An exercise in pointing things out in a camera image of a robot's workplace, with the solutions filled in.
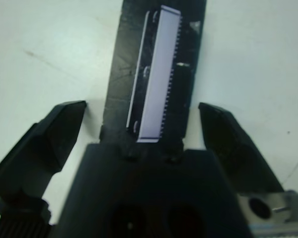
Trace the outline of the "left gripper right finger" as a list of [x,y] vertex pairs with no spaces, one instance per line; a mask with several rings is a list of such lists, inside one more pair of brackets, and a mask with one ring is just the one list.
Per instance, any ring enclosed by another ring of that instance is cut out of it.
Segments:
[[284,192],[270,166],[231,112],[206,103],[199,104],[199,111],[205,146],[217,156],[237,192]]

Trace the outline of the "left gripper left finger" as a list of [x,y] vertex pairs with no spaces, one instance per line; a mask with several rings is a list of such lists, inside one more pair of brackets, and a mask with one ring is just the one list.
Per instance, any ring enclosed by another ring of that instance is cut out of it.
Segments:
[[85,109],[86,101],[58,104],[29,128],[0,162],[0,206],[42,197],[77,141]]

